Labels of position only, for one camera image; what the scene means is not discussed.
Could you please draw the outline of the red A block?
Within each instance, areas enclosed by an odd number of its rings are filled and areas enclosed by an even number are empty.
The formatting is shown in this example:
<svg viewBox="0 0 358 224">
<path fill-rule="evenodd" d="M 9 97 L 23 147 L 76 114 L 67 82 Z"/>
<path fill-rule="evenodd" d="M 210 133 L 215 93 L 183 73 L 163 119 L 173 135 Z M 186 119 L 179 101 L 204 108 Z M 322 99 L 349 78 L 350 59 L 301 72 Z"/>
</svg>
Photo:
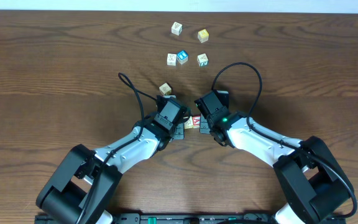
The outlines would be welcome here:
<svg viewBox="0 0 358 224">
<path fill-rule="evenodd" d="M 201 116 L 200 115 L 193 116 L 192 123 L 193 123 L 193 128 L 199 128 L 201 123 Z"/>
</svg>

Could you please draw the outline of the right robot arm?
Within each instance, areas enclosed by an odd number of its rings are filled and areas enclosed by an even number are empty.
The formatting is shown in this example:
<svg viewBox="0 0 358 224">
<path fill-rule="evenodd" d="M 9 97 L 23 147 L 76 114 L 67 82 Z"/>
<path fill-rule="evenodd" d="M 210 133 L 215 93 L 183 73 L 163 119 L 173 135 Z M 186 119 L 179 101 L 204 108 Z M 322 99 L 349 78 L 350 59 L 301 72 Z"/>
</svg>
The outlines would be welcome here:
<svg viewBox="0 0 358 224">
<path fill-rule="evenodd" d="M 201 114 L 220 145 L 247 151 L 274 169 L 287 200 L 274 216 L 277 223 L 324 223 L 356 213 L 354 188 L 322 139 L 283 136 L 225 106 Z"/>
</svg>

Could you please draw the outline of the white block yellow side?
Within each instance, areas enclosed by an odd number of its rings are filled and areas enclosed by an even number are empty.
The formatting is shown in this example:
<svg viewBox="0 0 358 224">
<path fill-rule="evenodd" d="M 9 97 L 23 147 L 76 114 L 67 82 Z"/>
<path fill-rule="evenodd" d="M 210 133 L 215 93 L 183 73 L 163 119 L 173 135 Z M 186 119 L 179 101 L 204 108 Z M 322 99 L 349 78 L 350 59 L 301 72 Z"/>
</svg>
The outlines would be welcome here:
<svg viewBox="0 0 358 224">
<path fill-rule="evenodd" d="M 191 116 L 184 122 L 185 129 L 192 129 L 193 128 L 193 118 Z"/>
</svg>

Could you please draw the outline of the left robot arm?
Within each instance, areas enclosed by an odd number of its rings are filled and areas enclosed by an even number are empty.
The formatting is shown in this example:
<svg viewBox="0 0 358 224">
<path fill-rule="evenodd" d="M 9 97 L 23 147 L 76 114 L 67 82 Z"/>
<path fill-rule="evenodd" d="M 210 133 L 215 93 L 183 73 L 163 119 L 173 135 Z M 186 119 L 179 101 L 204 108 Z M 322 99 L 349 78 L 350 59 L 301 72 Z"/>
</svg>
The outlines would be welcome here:
<svg viewBox="0 0 358 224">
<path fill-rule="evenodd" d="M 110 145 L 73 147 L 40 191 L 36 206 L 58 223 L 111 223 L 104 211 L 123 174 L 165 149 L 187 114 L 188 108 L 169 102 Z"/>
</svg>

